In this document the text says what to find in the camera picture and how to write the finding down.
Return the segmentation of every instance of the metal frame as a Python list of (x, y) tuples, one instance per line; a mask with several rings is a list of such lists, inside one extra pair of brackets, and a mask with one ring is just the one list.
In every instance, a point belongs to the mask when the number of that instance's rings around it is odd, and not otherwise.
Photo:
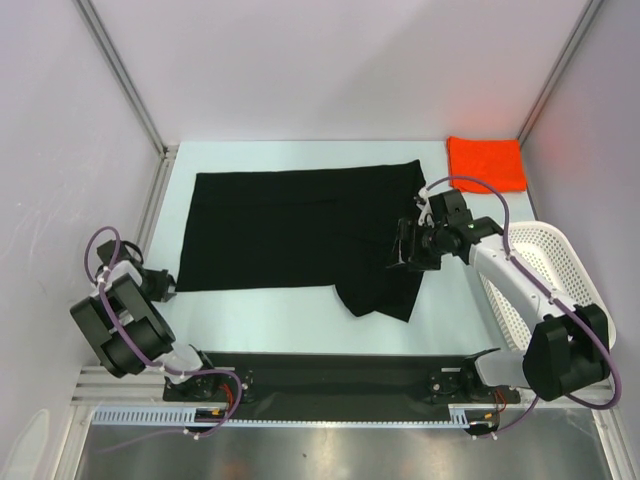
[(629, 437), (623, 426), (620, 410), (593, 412), (602, 448), (614, 480), (637, 479), (640, 469), (633, 453), (629, 451)]
[[(199, 410), (210, 410), (211, 405), (200, 407), (110, 407), (98, 406), (93, 415), (92, 425), (115, 426), (153, 426), (176, 428), (213, 427), (215, 422), (197, 421)], [(462, 429), (469, 427), (466, 412), (462, 408), (450, 407), (448, 421), (416, 421), (403, 422), (402, 428), (430, 428), (430, 429)], [(282, 427), (282, 428), (397, 428), (396, 422), (300, 422), (295, 420), (235, 420), (230, 419), (229, 425), (234, 427)]]
[(113, 44), (104, 23), (100, 19), (95, 6), (91, 0), (73, 0), (73, 2), (76, 4), (76, 7), (80, 12), (80, 16), (87, 25), (89, 33), (98, 45), (98, 49), (107, 62), (107, 66), (115, 76), (118, 85), (120, 85), (122, 93), (131, 106), (136, 118), (140, 122), (145, 135), (155, 148), (158, 156), (162, 157), (166, 152), (164, 142), (162, 141), (160, 133), (154, 125), (153, 119), (151, 118), (151, 115), (149, 115), (149, 111), (142, 101), (138, 90), (133, 84), (133, 81), (122, 62), (120, 54)]
[(71, 421), (58, 463), (50, 475), (52, 480), (75, 478), (91, 426), (93, 407), (72, 407)]
[(140, 227), (135, 237), (136, 245), (140, 247), (145, 256), (149, 249), (158, 216), (160, 215), (160, 205), (162, 205), (164, 194), (167, 191), (171, 170), (173, 169), (177, 155), (177, 145), (167, 147), (166, 153), (156, 168), (153, 184), (151, 185), (147, 201), (145, 202), (142, 218), (140, 219)]
[[(376, 355), (304, 355), (304, 354), (210, 354), (216, 368), (234, 370), (247, 384), (256, 378), (255, 394), (248, 387), (248, 394), (255, 401), (245, 405), (236, 414), (239, 421), (261, 420), (269, 422), (301, 421), (303, 423), (419, 423), (430, 424), (446, 420), (448, 404), (472, 400), (466, 395), (449, 395), (439, 401), (425, 404), (421, 412), (414, 411), (415, 399), (409, 397), (430, 397), (433, 391), (426, 386), (429, 372), (446, 370), (448, 375), (458, 372), (459, 368), (443, 368), (445, 366), (461, 366), (463, 356), (376, 356)], [(389, 379), (393, 378), (393, 387)], [(416, 391), (416, 384), (425, 381), (424, 391)], [(342, 389), (339, 385), (349, 385)], [(304, 410), (308, 402), (322, 402), (333, 398), (343, 391), (348, 400), (346, 414), (340, 404), (332, 404), (328, 409), (316, 408), (311, 417), (305, 417)], [(372, 391), (383, 393), (384, 402), (393, 403), (393, 410), (381, 411), (380, 405), (360, 407), (362, 395)], [(304, 395), (304, 400), (297, 395)], [(504, 391), (504, 395), (512, 404), (517, 404), (520, 397), (516, 392)], [(225, 408), (220, 400), (209, 402), (174, 401), (175, 395), (165, 390), (165, 377), (155, 369), (148, 369), (139, 375), (125, 376), (122, 379), (113, 377), (102, 367), (85, 367), (82, 369), (78, 384), (72, 396), (72, 406), (100, 407), (207, 407)], [(471, 408), (492, 409), (494, 398), (485, 395)], [(358, 412), (354, 416), (353, 406)]]
[(525, 119), (520, 132), (518, 133), (518, 141), (520, 142), (520, 146), (524, 145), (529, 138), (529, 134), (533, 130), (536, 122), (542, 115), (544, 107), (549, 102), (549, 98), (556, 90), (556, 87), (560, 83), (562, 76), (566, 72), (571, 60), (578, 52), (582, 41), (585, 39), (587, 33), (591, 29), (593, 22), (598, 17), (598, 14), (601, 12), (602, 7), (608, 0), (590, 0), (587, 6), (582, 11), (580, 18), (576, 22), (571, 35), (569, 35), (569, 39), (565, 43), (562, 51), (560, 52), (560, 56), (556, 60), (556, 63), (553, 65), (551, 69), (551, 73), (547, 77), (547, 80), (542, 87), (542, 91), (536, 98), (533, 107), (529, 111), (527, 118)]
[[(115, 378), (104, 367), (83, 367), (78, 383), (71, 398), (72, 407), (97, 407), (97, 406), (178, 406), (201, 407), (203, 405), (212, 408), (224, 407), (224, 403), (216, 402), (165, 402), (162, 399), (165, 377), (159, 371), (145, 370), (138, 375), (127, 375)], [(509, 405), (508, 408), (521, 409), (531, 403), (535, 395), (529, 390), (519, 389), (522, 402)], [(611, 388), (606, 383), (593, 385), (579, 392), (581, 398), (590, 402), (605, 402), (611, 397)], [(477, 403), (457, 403), (455, 407), (464, 409), (485, 408)], [(537, 408), (567, 409), (583, 408), (577, 403), (562, 397), (553, 402), (540, 400)]]

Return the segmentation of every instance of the tabletop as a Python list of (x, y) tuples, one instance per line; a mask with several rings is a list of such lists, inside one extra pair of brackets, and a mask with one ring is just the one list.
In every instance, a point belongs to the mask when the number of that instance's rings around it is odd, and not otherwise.
[[(184, 142), (146, 266), (166, 268), (177, 278), (197, 173), (350, 168), (415, 159), (427, 183), (448, 173), (441, 141)], [(526, 192), (505, 197), (512, 221), (534, 219)], [(503, 222), (502, 206), (493, 195), (465, 194), (465, 199), (474, 216)], [(182, 292), (158, 309), (179, 341), (206, 351), (466, 355), (506, 348), (478, 274), (450, 256), (443, 258), (440, 271), (425, 272), (409, 323), (377, 312), (356, 318), (333, 286)]]

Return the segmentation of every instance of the cable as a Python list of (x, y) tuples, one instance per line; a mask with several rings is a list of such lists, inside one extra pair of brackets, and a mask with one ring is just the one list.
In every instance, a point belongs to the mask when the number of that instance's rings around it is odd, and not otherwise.
[[(113, 255), (111, 256), (111, 260), (109, 262), (109, 265), (107, 266), (106, 269), (103, 270), (101, 276), (98, 277), (97, 280), (94, 280), (91, 278), (91, 271), (89, 270), (89, 252), (91, 251), (91, 247), (93, 246), (93, 243), (95, 242), (96, 238), (98, 237), (98, 235), (100, 235), (102, 232), (105, 231), (110, 231), (114, 234), (115, 236), (115, 248), (113, 251)], [(229, 377), (231, 377), (235, 383), (236, 383), (236, 388), (237, 388), (237, 394), (236, 394), (236, 399), (235, 402), (233, 402), (232, 405), (229, 406), (229, 410), (227, 411), (227, 414), (220, 419), (220, 421), (218, 422), (217, 425), (211, 427), (209, 430), (205, 431), (205, 432), (199, 432), (196, 434), (192, 434), (194, 439), (199, 439), (199, 438), (206, 438), (209, 437), (211, 435), (213, 435), (213, 433), (215, 433), (222, 425), (224, 425), (224, 423), (235, 413), (236, 409), (238, 408), (238, 405), (240, 404), (240, 400), (242, 398), (242, 382), (240, 380), (240, 378), (238, 377), (238, 375), (236, 375), (233, 371), (230, 370), (218, 370), (218, 369), (207, 369), (207, 370), (192, 370), (192, 371), (178, 371), (175, 370), (171, 367), (167, 367), (165, 365), (163, 365), (161, 362), (152, 362), (151, 360), (149, 360), (149, 358), (147, 358), (147, 356), (142, 352), (142, 350), (140, 350), (140, 348), (135, 344), (135, 342), (131, 339), (131, 337), (129, 336), (129, 334), (127, 333), (127, 331), (125, 330), (124, 326), (120, 323), (120, 320), (118, 319), (118, 316), (115, 314), (115, 312), (113, 311), (113, 308), (111, 308), (111, 304), (109, 303), (109, 299), (107, 298), (107, 294), (106, 294), (106, 285), (107, 285), (107, 281), (109, 279), (109, 275), (111, 273), (111, 270), (113, 270), (113, 267), (115, 266), (115, 263), (117, 261), (117, 257), (118, 257), (118, 252), (120, 251), (120, 243), (121, 243), (121, 239), (120, 239), (120, 233), (118, 232), (118, 230), (116, 230), (114, 227), (111, 226), (105, 226), (102, 227), (100, 229), (98, 229), (90, 238), (89, 243), (87, 244), (87, 248), (85, 249), (85, 255), (84, 255), (84, 267), (85, 267), (85, 273), (87, 274), (87, 277), (89, 278), (89, 280), (93, 283), (97, 282), (98, 283), (98, 294), (100, 296), (100, 300), (102, 301), (102, 305), (105, 309), (105, 311), (107, 312), (107, 316), (109, 317), (109, 320), (111, 320), (111, 323), (113, 324), (114, 328), (117, 330), (117, 332), (120, 334), (120, 336), (122, 337), (122, 339), (124, 340), (124, 342), (127, 344), (127, 346), (131, 349), (131, 351), (136, 355), (136, 357), (138, 357), (138, 359), (147, 367), (157, 367), (160, 369), (160, 371), (165, 371), (171, 375), (176, 375), (176, 376), (198, 376), (198, 375), (227, 375)], [(129, 440), (127, 442), (118, 444), (118, 445), (114, 445), (112, 447), (100, 450), (101, 453), (108, 453), (108, 452), (113, 452), (115, 450), (119, 450), (120, 448), (124, 448), (126, 446), (132, 445), (133, 443), (137, 443), (138, 441), (142, 441), (145, 440), (147, 438), (151, 438), (151, 437), (155, 437), (157, 435), (161, 435), (164, 433), (187, 433), (190, 434), (190, 432), (188, 432), (187, 430), (177, 430), (177, 429), (167, 429), (167, 430), (161, 430), (159, 432), (153, 432), (153, 434), (149, 434), (149, 435), (145, 435), (143, 437), (139, 437), (137, 439), (133, 439), (133, 440)]]
[(434, 395), (446, 397), (447, 395), (453, 395), (455, 393), (458, 393), (458, 391), (462, 388), (462, 384), (458, 384), (457, 386), (453, 387), (451, 390), (449, 390), (447, 392), (442, 392), (440, 390), (434, 390), (433, 386), (431, 386), (431, 385), (427, 385), (427, 388)]
[(144, 255), (142, 255), (142, 250), (140, 250), (140, 247), (137, 246), (135, 243), (130, 242), (129, 240), (123, 240), (122, 244), (127, 247), (130, 248), (131, 250), (133, 250), (135, 253), (138, 254), (138, 257), (140, 258), (140, 265), (144, 265)]
[[(431, 190), (433, 187), (440, 185), (441, 183), (447, 182), (449, 180), (468, 180), (470, 182), (475, 182), (479, 185), (482, 185), (483, 187), (485, 187), (486, 189), (490, 190), (491, 192), (493, 192), (498, 199), (500, 200), (500, 203), (502, 203), (502, 207), (504, 208), (504, 234), (502, 236), (502, 244), (504, 246), (504, 251), (507, 255), (507, 258), (509, 260), (511, 260), (513, 262), (513, 264), (515, 265), (515, 267), (520, 270), (520, 272), (527, 277), (527, 279), (529, 279), (531, 281), (531, 283), (533, 283), (538, 290), (540, 290), (547, 298), (549, 298), (549, 300), (551, 300), (553, 303), (555, 303), (558, 308), (560, 310), (562, 310), (566, 315), (569, 316), (569, 318), (571, 318), (571, 320), (573, 320), (573, 322), (578, 325), (578, 327), (589, 337), (589, 339), (593, 342), (593, 344), (596, 346), (596, 348), (598, 349), (598, 352), (602, 355), (602, 358), (604, 358), (604, 360), (607, 362), (607, 365), (609, 366), (609, 370), (611, 370), (611, 375), (613, 377), (613, 384), (614, 384), (614, 389), (613, 389), (613, 397), (611, 398), (611, 400), (609, 400), (607, 403), (603, 404), (603, 405), (599, 405), (599, 404), (594, 404), (594, 403), (590, 403), (587, 402), (586, 400), (583, 400), (581, 398), (578, 398), (572, 394), (567, 394), (566, 397), (573, 400), (574, 402), (578, 403), (579, 405), (582, 405), (584, 407), (587, 408), (591, 408), (594, 410), (608, 410), (610, 408), (615, 407), (618, 402), (620, 401), (620, 397), (622, 396), (622, 379), (620, 377), (620, 371), (618, 370), (618, 367), (616, 366), (613, 358), (611, 357), (611, 354), (609, 353), (609, 350), (607, 349), (607, 347), (600, 341), (600, 339), (598, 338), (598, 336), (593, 332), (593, 330), (591, 330), (586, 323), (584, 323), (584, 321), (578, 317), (572, 310), (570, 307), (568, 307), (567, 305), (565, 305), (562, 301), (560, 301), (559, 299), (555, 298), (553, 296), (553, 293), (547, 289), (537, 278), (536, 276), (529, 271), (529, 269), (520, 262), (520, 260), (512, 255), (512, 249), (511, 249), (511, 245), (509, 244), (509, 222), (510, 222), (510, 213), (509, 213), (509, 205), (507, 203), (507, 200), (504, 198), (504, 195), (502, 195), (498, 190), (496, 190), (496, 188), (494, 188), (492, 185), (478, 179), (475, 177), (470, 177), (467, 175), (449, 175), (447, 177), (441, 178), (440, 180), (436, 180), (435, 182), (431, 183), (429, 186), (427, 186), (427, 190)], [(538, 397), (536, 397), (536, 399), (534, 400), (534, 403), (532, 403), (532, 405), (535, 405), (537, 403), (537, 399)], [(511, 428), (511, 426), (520, 423), (520, 421), (522, 420), (522, 418), (524, 418), (529, 411), (532, 408), (529, 407), (529, 409), (527, 409), (527, 411), (525, 411), (525, 413), (522, 415), (522, 417), (520, 419), (518, 419), (516, 422), (510, 424), (508, 427)]]
[(229, 404), (229, 408), (231, 408), (231, 405), (233, 404), (233, 392), (229, 388), (229, 385), (227, 385), (226, 383), (223, 384), (220, 388), (222, 388), (227, 394), (227, 403)]
[[(540, 397), (538, 397), (537, 395), (535, 396), (535, 398), (533, 399), (533, 401), (531, 402), (531, 405), (529, 405), (529, 407), (524, 411), (524, 413), (522, 415), (520, 415), (518, 418), (516, 418), (513, 422), (505, 425), (504, 427), (500, 428), (498, 430), (498, 433), (504, 433), (507, 432), (509, 430), (511, 430), (513, 427), (515, 427), (516, 425), (519, 425), (520, 423), (522, 423), (522, 421), (527, 418), (527, 416), (533, 412), (533, 409), (536, 408), (536, 405), (538, 404), (538, 401), (540, 400)], [(493, 435), (491, 435), (490, 433), (487, 435), (480, 435), (480, 438), (493, 438)]]
[(494, 392), (494, 396), (496, 398), (496, 406), (498, 403), (502, 402), (502, 408), (499, 408), (497, 413), (504, 412), (507, 409), (507, 399), (498, 389), (496, 389), (496, 391)]

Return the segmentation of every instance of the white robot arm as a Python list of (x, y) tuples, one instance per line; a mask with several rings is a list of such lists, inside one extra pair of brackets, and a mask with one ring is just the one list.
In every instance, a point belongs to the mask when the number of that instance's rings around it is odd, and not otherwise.
[(443, 255), (461, 258), (502, 292), (532, 332), (526, 352), (493, 350), (471, 357), (479, 385), (531, 388), (550, 401), (609, 376), (608, 324), (600, 307), (577, 305), (549, 284), (510, 249), (495, 221), (472, 217), (460, 191), (425, 200), (418, 218), (399, 223), (398, 264), (438, 270)]

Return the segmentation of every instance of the metal floor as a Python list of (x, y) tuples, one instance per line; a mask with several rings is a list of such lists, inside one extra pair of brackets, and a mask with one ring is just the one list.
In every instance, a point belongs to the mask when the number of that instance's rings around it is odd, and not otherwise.
[(95, 452), (150, 431), (91, 427), (76, 479), (612, 478), (593, 416), (582, 409), (538, 409), (497, 441), (461, 430), (227, 427), (198, 442), (165, 435)]

